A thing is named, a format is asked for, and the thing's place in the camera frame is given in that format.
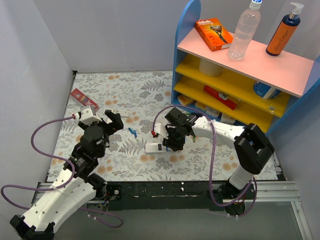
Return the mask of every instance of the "table surface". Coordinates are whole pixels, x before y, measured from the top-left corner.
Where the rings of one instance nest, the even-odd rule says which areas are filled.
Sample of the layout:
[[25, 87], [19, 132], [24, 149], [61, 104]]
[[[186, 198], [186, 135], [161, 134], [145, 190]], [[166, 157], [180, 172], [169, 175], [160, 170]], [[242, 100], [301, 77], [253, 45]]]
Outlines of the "table surface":
[[[103, 117], [104, 109], [130, 111], [123, 118], [124, 129], [110, 136], [110, 148], [99, 159], [94, 170], [106, 181], [204, 181], [209, 179], [212, 141], [207, 138], [186, 138], [183, 151], [146, 154], [145, 143], [157, 143], [162, 139], [151, 135], [155, 115], [171, 101], [172, 71], [128, 73], [78, 73], [72, 90], [78, 88], [100, 107], [97, 115]], [[69, 98], [65, 117], [80, 110], [81, 106]], [[166, 123], [165, 111], [158, 122]], [[80, 141], [83, 130], [71, 119], [62, 123], [54, 154], [68, 158]], [[137, 132], [137, 138], [128, 128]], [[63, 167], [63, 161], [52, 159], [48, 182], [54, 181]], [[227, 180], [238, 166], [234, 149], [216, 143], [213, 179]], [[277, 180], [271, 160], [266, 164], [258, 180]]]

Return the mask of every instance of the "white cup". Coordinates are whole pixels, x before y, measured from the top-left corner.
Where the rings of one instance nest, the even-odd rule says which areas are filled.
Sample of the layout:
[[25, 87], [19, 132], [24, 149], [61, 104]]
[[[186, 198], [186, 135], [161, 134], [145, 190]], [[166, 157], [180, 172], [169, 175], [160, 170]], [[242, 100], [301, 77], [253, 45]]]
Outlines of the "white cup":
[[223, 67], [213, 62], [200, 59], [199, 71], [205, 75], [216, 77], [222, 73]]

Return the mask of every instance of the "bottle cap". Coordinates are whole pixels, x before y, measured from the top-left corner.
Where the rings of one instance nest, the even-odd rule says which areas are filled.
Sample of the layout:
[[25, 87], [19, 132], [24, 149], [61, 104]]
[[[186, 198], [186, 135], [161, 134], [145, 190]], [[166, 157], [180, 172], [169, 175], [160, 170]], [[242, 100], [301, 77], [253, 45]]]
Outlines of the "bottle cap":
[[304, 5], [301, 3], [297, 3], [297, 2], [290, 2], [290, 4], [295, 6], [295, 9], [292, 11], [294, 14], [300, 14], [301, 13], [301, 9], [304, 8]]
[[262, 0], [252, 0], [249, 8], [252, 10], [259, 10], [261, 3], [262, 3]]

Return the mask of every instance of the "label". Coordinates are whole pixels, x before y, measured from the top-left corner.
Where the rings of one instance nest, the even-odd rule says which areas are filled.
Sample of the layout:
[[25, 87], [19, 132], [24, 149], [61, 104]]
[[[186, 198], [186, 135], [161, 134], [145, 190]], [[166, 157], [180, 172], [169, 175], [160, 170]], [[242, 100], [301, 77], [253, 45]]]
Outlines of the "label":
[[230, 44], [225, 44], [225, 45], [222, 45], [221, 49], [230, 48], [230, 46], [231, 46], [231, 43]]
[[213, 22], [211, 22], [210, 20], [200, 20], [200, 21], [198, 21], [198, 24], [199, 25], [208, 25], [208, 24], [211, 24], [211, 25], [213, 25]]
[[104, 140], [101, 139], [101, 140], [97, 141], [96, 144], [99, 145], [99, 144], [102, 143], [103, 141], [104, 141]]
[[85, 160], [83, 158], [79, 158], [76, 162], [75, 165], [77, 165], [79, 168], [81, 167], [81, 165], [85, 162]]
[[288, 26], [281, 22], [266, 48], [267, 51], [272, 54], [280, 54], [297, 27], [298, 26]]

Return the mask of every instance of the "cable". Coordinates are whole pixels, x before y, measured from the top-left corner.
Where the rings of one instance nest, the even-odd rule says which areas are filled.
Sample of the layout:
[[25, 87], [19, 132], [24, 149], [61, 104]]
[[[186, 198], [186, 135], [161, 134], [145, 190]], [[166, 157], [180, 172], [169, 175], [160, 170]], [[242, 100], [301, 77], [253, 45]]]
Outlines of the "cable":
[[242, 202], [240, 202], [240, 204], [243, 204], [245, 202], [245, 200], [246, 200], [246, 195], [244, 194], [243, 195], [243, 200], [242, 200]]
[[117, 219], [120, 220], [121, 223], [120, 223], [119, 225], [112, 225], [112, 224], [104, 221], [104, 220], [103, 220], [102, 218], [100, 218], [100, 217], [96, 217], [96, 216], [91, 216], [91, 215], [90, 215], [90, 217], [92, 217], [92, 218], [94, 218], [94, 219], [97, 219], [98, 221], [100, 221], [100, 222], [103, 223], [104, 225], [107, 225], [107, 226], [110, 227], [110, 228], [117, 229], [117, 228], [120, 228], [120, 227], [124, 224], [124, 220], [123, 220], [120, 216], [118, 216], [118, 215], [116, 215], [116, 214], [113, 214], [113, 213], [110, 213], [110, 212], [98, 211], [98, 210], [94, 210], [94, 209], [88, 209], [88, 208], [84, 208], [84, 207], [80, 207], [79, 209], [82, 210], [82, 211], [87, 211], [87, 212], [93, 212], [93, 213], [108, 215], [108, 216], [115, 217], [115, 218], [117, 218]]
[[[153, 120], [153, 125], [152, 125], [152, 131], [155, 130], [155, 124], [156, 124], [156, 120], [157, 120], [157, 117], [166, 109], [169, 109], [169, 108], [174, 108], [174, 107], [177, 107], [177, 108], [182, 108], [182, 109], [189, 109], [189, 110], [192, 110], [194, 112], [197, 112], [197, 113], [200, 113], [202, 114], [208, 121], [211, 121], [210, 117], [203, 113], [202, 111], [199, 111], [193, 107], [189, 107], [189, 106], [182, 106], [182, 105], [171, 105], [171, 106], [166, 106], [165, 108], [161, 109], [155, 116], [154, 120]], [[212, 155], [211, 155], [211, 162], [210, 162], [210, 171], [209, 171], [209, 193], [210, 193], [210, 197], [211, 197], [211, 200], [212, 202], [218, 206], [218, 207], [227, 207], [227, 206], [230, 206], [232, 204], [234, 204], [237, 200], [239, 200], [240, 198], [243, 197], [243, 195], [248, 191], [248, 189], [250, 188], [250, 185], [252, 183], [252, 179], [247, 183], [247, 185], [245, 186], [245, 188], [242, 190], [242, 192], [239, 194], [239, 196], [237, 196], [235, 199], [233, 199], [232, 201], [228, 202], [228, 203], [225, 203], [225, 204], [220, 204], [218, 203], [216, 200], [215, 200], [215, 197], [214, 197], [214, 194], [213, 194], [213, 187], [212, 187], [212, 174], [213, 174], [213, 169], [214, 169], [214, 160], [215, 160], [215, 152], [216, 152], [216, 132], [215, 132], [215, 127], [214, 127], [214, 124], [212, 122], [210, 122], [210, 126], [211, 126], [211, 129], [212, 129], [212, 134], [213, 134], [213, 143], [212, 143]], [[256, 201], [256, 196], [257, 196], [257, 183], [256, 183], [256, 180], [255, 178], [253, 177], [253, 180], [254, 180], [254, 183], [255, 183], [255, 197], [252, 201], [252, 205], [249, 207], [249, 209], [243, 213], [242, 215], [239, 215], [239, 217], [242, 217], [242, 216], [245, 216], [246, 214], [248, 214], [249, 211], [251, 211], [253, 205], [255, 204], [255, 201]]]
[[[45, 153], [41, 150], [39, 150], [36, 146], [35, 146], [35, 143], [34, 143], [34, 140], [35, 140], [35, 135], [36, 133], [42, 129], [43, 127], [49, 125], [49, 124], [52, 124], [52, 123], [56, 123], [56, 122], [61, 122], [61, 121], [65, 121], [65, 120], [69, 120], [69, 119], [74, 119], [75, 117], [74, 116], [70, 116], [70, 117], [66, 117], [66, 118], [59, 118], [59, 119], [55, 119], [55, 120], [51, 120], [51, 121], [48, 121], [44, 124], [42, 124], [41, 126], [37, 127], [36, 130], [34, 130], [34, 132], [32, 133], [32, 136], [31, 136], [31, 146], [33, 147], [34, 150], [36, 150], [38, 153], [42, 154], [42, 155], [45, 155], [47, 157], [50, 157], [50, 158], [55, 158], [55, 159], [60, 159], [60, 160], [63, 160], [67, 163], [69, 163], [71, 165], [71, 168], [72, 168], [72, 174], [71, 174], [71, 177], [62, 185], [60, 186], [57, 186], [56, 188], [57, 189], [60, 189], [60, 188], [63, 188], [64, 186], [66, 186], [68, 183], [71, 182], [71, 180], [73, 179], [74, 175], [75, 175], [75, 172], [76, 172], [76, 169], [75, 169], [75, 166], [74, 164], [68, 160], [68, 159], [65, 159], [63, 157], [60, 157], [60, 156], [55, 156], [55, 155], [52, 155], [52, 154], [48, 154], [48, 153]], [[11, 205], [19, 208], [19, 209], [24, 209], [24, 210], [29, 210], [30, 208], [29, 207], [26, 207], [26, 206], [21, 206], [19, 204], [16, 204], [14, 203], [13, 201], [11, 201], [6, 195], [5, 195], [5, 192], [4, 190], [6, 188], [14, 188], [14, 189], [24, 189], [24, 190], [31, 190], [31, 191], [38, 191], [38, 192], [47, 192], [47, 191], [52, 191], [54, 190], [53, 188], [37, 188], [37, 187], [29, 187], [29, 186], [21, 186], [21, 185], [15, 185], [15, 184], [7, 184], [7, 185], [4, 185], [0, 192], [1, 192], [1, 195], [2, 197], [8, 202], [10, 203]]]
[[[73, 179], [75, 173], [76, 173], [76, 169], [75, 169], [75, 166], [74, 164], [66, 159], [66, 158], [63, 158], [63, 157], [60, 157], [60, 156], [55, 156], [55, 155], [52, 155], [52, 154], [49, 154], [49, 153], [46, 153], [46, 152], [43, 152], [41, 150], [39, 150], [36, 146], [35, 146], [35, 136], [37, 134], [37, 132], [42, 129], [43, 127], [49, 125], [49, 124], [52, 124], [52, 123], [56, 123], [56, 122], [61, 122], [61, 121], [65, 121], [65, 120], [70, 120], [70, 119], [75, 119], [76, 117], [75, 116], [70, 116], [70, 117], [65, 117], [65, 118], [60, 118], [60, 119], [55, 119], [55, 120], [51, 120], [51, 121], [48, 121], [42, 125], [40, 125], [39, 127], [37, 127], [34, 132], [32, 133], [31, 135], [31, 146], [33, 147], [33, 149], [44, 155], [44, 156], [47, 156], [47, 157], [50, 157], [50, 158], [55, 158], [55, 159], [60, 159], [60, 160], [63, 160], [67, 163], [69, 163], [71, 165], [71, 169], [72, 169], [72, 174], [71, 174], [71, 177], [64, 183], [64, 184], [61, 184], [57, 187], [55, 187], [56, 189], [60, 189], [60, 188], [63, 188], [64, 186], [66, 186], [68, 183], [71, 182], [71, 180]], [[8, 202], [10, 203], [11, 205], [19, 208], [19, 209], [24, 209], [24, 210], [29, 210], [30, 208], [29, 207], [25, 207], [25, 206], [21, 206], [19, 204], [16, 204], [14, 203], [13, 201], [11, 201], [6, 195], [5, 195], [5, 192], [4, 190], [6, 188], [15, 188], [15, 189], [24, 189], [24, 190], [31, 190], [31, 191], [38, 191], [38, 192], [47, 192], [47, 191], [52, 191], [52, 190], [55, 190], [54, 188], [37, 188], [37, 187], [28, 187], [28, 186], [21, 186], [21, 185], [15, 185], [15, 184], [7, 184], [7, 185], [4, 185], [2, 188], [1, 188], [1, 195], [2, 197]], [[112, 225], [110, 223], [107, 223], [105, 222], [103, 219], [99, 218], [99, 217], [96, 217], [96, 219], [100, 222], [102, 222], [103, 224], [111, 227], [111, 228], [119, 228], [121, 227], [123, 224], [124, 224], [124, 221], [122, 220], [122, 218], [118, 215], [115, 215], [115, 214], [112, 214], [112, 213], [108, 213], [108, 212], [103, 212], [103, 211], [97, 211], [97, 210], [93, 210], [93, 209], [86, 209], [86, 208], [83, 208], [83, 207], [80, 207], [79, 208], [80, 210], [83, 210], [83, 211], [88, 211], [88, 212], [94, 212], [94, 213], [100, 213], [100, 214], [104, 214], [104, 215], [109, 215], [109, 216], [112, 216], [112, 217], [115, 217], [117, 219], [119, 219], [121, 221], [121, 224], [120, 225]]]

